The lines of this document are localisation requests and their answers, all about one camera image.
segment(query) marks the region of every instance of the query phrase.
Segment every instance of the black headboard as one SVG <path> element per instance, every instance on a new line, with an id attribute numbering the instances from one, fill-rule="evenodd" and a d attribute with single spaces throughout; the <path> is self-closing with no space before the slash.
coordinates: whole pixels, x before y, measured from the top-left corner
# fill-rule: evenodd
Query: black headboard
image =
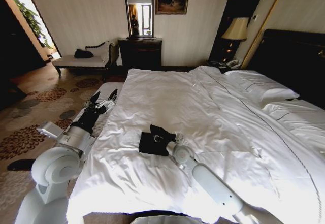
<path id="1" fill-rule="evenodd" d="M 325 34 L 268 29 L 247 69 L 325 109 Z"/>

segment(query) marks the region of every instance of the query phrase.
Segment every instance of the doorway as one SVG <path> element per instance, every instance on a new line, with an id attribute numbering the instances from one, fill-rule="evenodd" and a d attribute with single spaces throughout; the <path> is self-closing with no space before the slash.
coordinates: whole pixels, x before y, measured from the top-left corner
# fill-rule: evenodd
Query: doorway
<path id="1" fill-rule="evenodd" d="M 60 58 L 49 31 L 33 0 L 14 0 L 49 58 Z"/>

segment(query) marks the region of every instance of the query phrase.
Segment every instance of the white wall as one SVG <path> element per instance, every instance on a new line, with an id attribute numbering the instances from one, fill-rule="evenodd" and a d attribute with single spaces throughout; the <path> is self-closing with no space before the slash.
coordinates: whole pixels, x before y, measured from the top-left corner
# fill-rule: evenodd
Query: white wall
<path id="1" fill-rule="evenodd" d="M 128 36 L 125 0 L 34 0 L 62 55 L 77 47 Z M 189 0 L 186 15 L 155 15 L 162 65 L 207 60 L 227 0 Z"/>
<path id="2" fill-rule="evenodd" d="M 255 13 L 262 14 L 257 22 L 251 22 L 248 27 L 248 38 L 242 42 L 235 55 L 236 58 L 244 58 L 251 46 L 262 21 L 266 17 L 274 0 L 260 0 Z M 267 29 L 283 29 L 325 33 L 325 1 L 324 0 L 278 0 L 270 13 L 262 31 Z M 246 64 L 251 59 L 258 47 L 260 38 L 253 44 L 253 49 L 247 57 Z"/>

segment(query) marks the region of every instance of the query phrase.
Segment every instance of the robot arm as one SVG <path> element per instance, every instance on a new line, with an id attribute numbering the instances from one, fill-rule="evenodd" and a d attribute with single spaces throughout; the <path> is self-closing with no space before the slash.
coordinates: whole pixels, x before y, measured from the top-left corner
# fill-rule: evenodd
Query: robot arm
<path id="1" fill-rule="evenodd" d="M 180 167 L 191 170 L 193 178 L 219 204 L 223 213 L 228 213 L 239 223 L 282 223 L 266 210 L 256 209 L 243 201 L 209 168 L 194 159 L 193 151 L 185 145 L 172 144 L 168 149 L 173 161 Z"/>
<path id="2" fill-rule="evenodd" d="M 16 218 L 16 224 L 62 224 L 66 222 L 68 207 L 67 186 L 78 176 L 91 144 L 92 134 L 99 115 L 111 110 L 115 105 L 117 89 L 107 100 L 96 104 L 99 93 L 85 103 L 85 111 L 69 130 L 63 131 L 57 125 L 46 122 L 38 131 L 55 139 L 59 147 L 42 153 L 31 168 L 36 187 L 24 198 Z"/>

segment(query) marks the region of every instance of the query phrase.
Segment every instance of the floor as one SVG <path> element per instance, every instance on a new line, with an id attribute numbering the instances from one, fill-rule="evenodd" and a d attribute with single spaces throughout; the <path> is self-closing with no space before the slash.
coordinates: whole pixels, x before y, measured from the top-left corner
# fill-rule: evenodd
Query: floor
<path id="1" fill-rule="evenodd" d="M 102 85 L 101 75 L 62 69 L 59 78 L 51 63 L 13 79 L 27 96 L 0 111 L 0 222 L 13 223 L 24 196 L 35 183 L 28 171 L 7 171 L 7 165 L 36 158 L 52 147 L 54 141 L 39 134 L 36 127 L 52 121 L 65 129 Z M 125 75 L 109 76 L 107 82 L 124 82 Z M 73 181 L 69 186 L 70 193 Z M 90 214 L 85 223 L 131 223 L 133 215 Z M 219 220 L 218 223 L 229 223 Z"/>

